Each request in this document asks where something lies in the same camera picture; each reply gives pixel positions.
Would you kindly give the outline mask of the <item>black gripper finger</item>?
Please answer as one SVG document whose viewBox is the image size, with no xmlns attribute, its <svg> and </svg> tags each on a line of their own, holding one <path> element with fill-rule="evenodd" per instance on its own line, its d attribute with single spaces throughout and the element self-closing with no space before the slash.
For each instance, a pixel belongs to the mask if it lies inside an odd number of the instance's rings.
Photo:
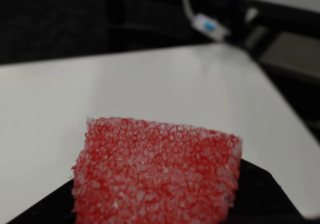
<svg viewBox="0 0 320 224">
<path fill-rule="evenodd" d="M 75 223 L 73 183 L 73 179 L 66 182 L 9 223 Z"/>
<path fill-rule="evenodd" d="M 272 175 L 242 159 L 234 206 L 224 223 L 301 223 L 302 217 Z"/>
</svg>

